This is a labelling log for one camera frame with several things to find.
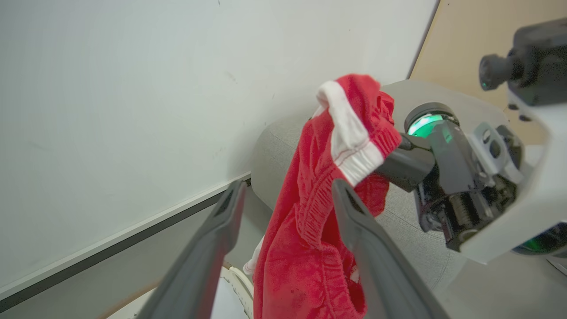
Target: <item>gray floor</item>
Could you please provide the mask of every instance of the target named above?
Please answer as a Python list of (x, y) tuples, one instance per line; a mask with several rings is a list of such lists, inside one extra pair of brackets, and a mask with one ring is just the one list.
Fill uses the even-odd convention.
[[(12, 318), (97, 318), (157, 282), (212, 207), (0, 314)], [(248, 189), (238, 243), (226, 261), (241, 268), (263, 235), (270, 210)], [(563, 318), (567, 277), (546, 261), (512, 253), (487, 266), (467, 262), (438, 299), (451, 318)]]

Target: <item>metal bracket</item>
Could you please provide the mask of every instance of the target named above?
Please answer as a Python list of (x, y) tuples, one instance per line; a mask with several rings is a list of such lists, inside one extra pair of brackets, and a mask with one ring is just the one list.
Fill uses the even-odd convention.
[(487, 186), (496, 184), (492, 177), (497, 174), (515, 184), (522, 182), (524, 175), (512, 162), (504, 139), (490, 124), (482, 122), (467, 139), (482, 167), (479, 177)]

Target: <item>green light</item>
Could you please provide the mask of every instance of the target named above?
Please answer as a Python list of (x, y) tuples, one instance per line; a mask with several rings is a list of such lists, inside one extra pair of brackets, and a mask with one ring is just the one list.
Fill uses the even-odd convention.
[(532, 238), (530, 240), (528, 240), (527, 242), (525, 242), (523, 244), (523, 246), (533, 250), (533, 251), (541, 251), (543, 249), (543, 246), (541, 245), (541, 243), (539, 242), (538, 238)]
[(426, 116), (426, 117), (422, 117), (422, 118), (420, 118), (419, 121), (413, 123), (409, 127), (408, 134), (414, 135), (414, 136), (426, 137), (427, 135), (429, 135), (429, 133), (431, 133), (431, 129), (433, 129), (433, 127), (431, 127), (429, 130), (424, 130), (424, 132), (418, 133), (418, 131), (423, 127), (429, 126), (428, 124), (430, 124), (430, 123), (442, 121), (442, 120), (443, 120), (443, 117), (441, 115), (429, 115), (429, 116)]

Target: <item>wooden panel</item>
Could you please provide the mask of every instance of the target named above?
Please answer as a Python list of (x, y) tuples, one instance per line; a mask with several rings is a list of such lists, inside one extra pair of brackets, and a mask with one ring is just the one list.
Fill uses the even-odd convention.
[(441, 0), (411, 79), (442, 85), (504, 109), (525, 144), (539, 144), (545, 132), (507, 109), (506, 88), (484, 92), (478, 67), (483, 55), (506, 55), (523, 26), (567, 16), (566, 0)]

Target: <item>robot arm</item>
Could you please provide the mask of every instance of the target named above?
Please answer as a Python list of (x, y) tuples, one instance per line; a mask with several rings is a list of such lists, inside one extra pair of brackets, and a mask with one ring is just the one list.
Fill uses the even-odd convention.
[(506, 58), (485, 56), (481, 87), (507, 82), (520, 119), (548, 132), (534, 165), (514, 132), (481, 123), (464, 133), (450, 107), (426, 103), (406, 118), (402, 144), (377, 173), (415, 191), (424, 232), (481, 263), (514, 250), (567, 255), (567, 19), (519, 29)]

